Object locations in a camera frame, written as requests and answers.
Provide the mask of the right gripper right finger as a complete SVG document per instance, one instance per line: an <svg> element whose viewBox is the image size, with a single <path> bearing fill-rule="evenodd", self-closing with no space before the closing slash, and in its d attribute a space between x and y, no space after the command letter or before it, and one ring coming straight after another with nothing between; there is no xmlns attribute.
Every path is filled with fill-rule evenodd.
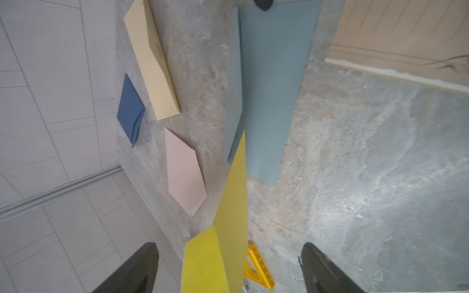
<svg viewBox="0 0 469 293"><path fill-rule="evenodd" d="M365 292L311 242L302 248L300 267L308 293Z"/></svg>

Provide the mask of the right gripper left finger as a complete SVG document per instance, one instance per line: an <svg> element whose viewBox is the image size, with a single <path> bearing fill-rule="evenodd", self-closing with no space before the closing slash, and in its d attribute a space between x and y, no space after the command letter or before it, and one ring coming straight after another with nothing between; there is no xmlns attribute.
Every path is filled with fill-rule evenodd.
<svg viewBox="0 0 469 293"><path fill-rule="evenodd" d="M93 293L151 293L158 271L155 242L146 242Z"/></svg>

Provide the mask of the yellow envelope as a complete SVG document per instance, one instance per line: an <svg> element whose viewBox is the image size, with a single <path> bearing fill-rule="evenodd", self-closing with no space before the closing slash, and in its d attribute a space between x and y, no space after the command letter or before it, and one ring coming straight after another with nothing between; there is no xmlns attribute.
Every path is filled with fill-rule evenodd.
<svg viewBox="0 0 469 293"><path fill-rule="evenodd" d="M245 135L236 155L212 226L186 243L182 293L241 293L248 249Z"/></svg>

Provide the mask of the pink envelope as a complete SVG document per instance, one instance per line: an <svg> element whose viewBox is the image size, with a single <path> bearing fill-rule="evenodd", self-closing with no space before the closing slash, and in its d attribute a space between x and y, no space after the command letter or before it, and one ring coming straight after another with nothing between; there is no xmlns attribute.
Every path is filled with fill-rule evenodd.
<svg viewBox="0 0 469 293"><path fill-rule="evenodd" d="M190 216L207 197L205 183L193 148L165 129L169 193Z"/></svg>

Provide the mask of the navy blue envelope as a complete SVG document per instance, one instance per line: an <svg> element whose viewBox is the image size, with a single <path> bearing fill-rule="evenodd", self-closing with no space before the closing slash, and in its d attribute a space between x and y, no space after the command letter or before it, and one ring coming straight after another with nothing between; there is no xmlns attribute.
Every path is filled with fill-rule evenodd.
<svg viewBox="0 0 469 293"><path fill-rule="evenodd" d="M125 74L123 88L118 107L117 119L133 148L137 142L140 124L145 114L145 107L132 84Z"/></svg>

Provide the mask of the kraft tan envelope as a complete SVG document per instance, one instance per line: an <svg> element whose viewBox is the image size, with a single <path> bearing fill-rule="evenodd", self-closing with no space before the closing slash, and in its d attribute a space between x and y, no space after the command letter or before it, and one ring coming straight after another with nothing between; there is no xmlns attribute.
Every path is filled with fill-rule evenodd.
<svg viewBox="0 0 469 293"><path fill-rule="evenodd" d="M149 2L134 1L124 22L156 119L180 114L181 109Z"/></svg>

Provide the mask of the light teal envelope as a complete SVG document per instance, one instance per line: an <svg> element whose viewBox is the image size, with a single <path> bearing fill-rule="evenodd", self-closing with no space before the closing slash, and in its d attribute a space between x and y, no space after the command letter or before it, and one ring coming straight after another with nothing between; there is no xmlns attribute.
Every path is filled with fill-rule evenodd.
<svg viewBox="0 0 469 293"><path fill-rule="evenodd" d="M245 139L247 171L277 181L320 1L234 7L230 13L224 159Z"/></svg>

